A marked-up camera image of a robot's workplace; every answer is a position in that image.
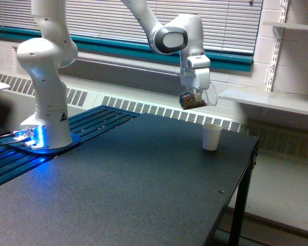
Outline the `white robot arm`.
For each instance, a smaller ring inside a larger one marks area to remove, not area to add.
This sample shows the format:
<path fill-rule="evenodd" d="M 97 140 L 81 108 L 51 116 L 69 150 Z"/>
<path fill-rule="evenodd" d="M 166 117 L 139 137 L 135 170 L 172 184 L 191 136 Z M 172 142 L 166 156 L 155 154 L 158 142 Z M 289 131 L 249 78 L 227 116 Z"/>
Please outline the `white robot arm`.
<path fill-rule="evenodd" d="M 204 53 L 202 20 L 195 14 L 180 14 L 161 24 L 146 1 L 124 1 L 145 31 L 153 52 L 180 53 L 180 81 L 186 91 L 179 96 L 184 110 L 204 107 L 202 93 L 210 84 L 210 60 Z M 22 42 L 17 60 L 29 73 L 35 91 L 35 112 L 21 123 L 15 135 L 34 150 L 60 149 L 72 143 L 68 123 L 66 85 L 58 70 L 71 65 L 78 56 L 66 21 L 65 1 L 32 1 L 33 20 L 42 36 Z"/>

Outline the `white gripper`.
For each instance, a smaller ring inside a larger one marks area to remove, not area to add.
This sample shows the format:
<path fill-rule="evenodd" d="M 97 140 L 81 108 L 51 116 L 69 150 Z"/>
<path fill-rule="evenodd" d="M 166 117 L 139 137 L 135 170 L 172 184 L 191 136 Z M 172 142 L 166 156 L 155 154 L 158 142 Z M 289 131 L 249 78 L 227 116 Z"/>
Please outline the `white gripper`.
<path fill-rule="evenodd" d="M 202 90 L 210 85 L 210 59 L 204 54 L 180 53 L 180 81 L 187 88 L 195 88 L 195 99 L 202 100 Z"/>

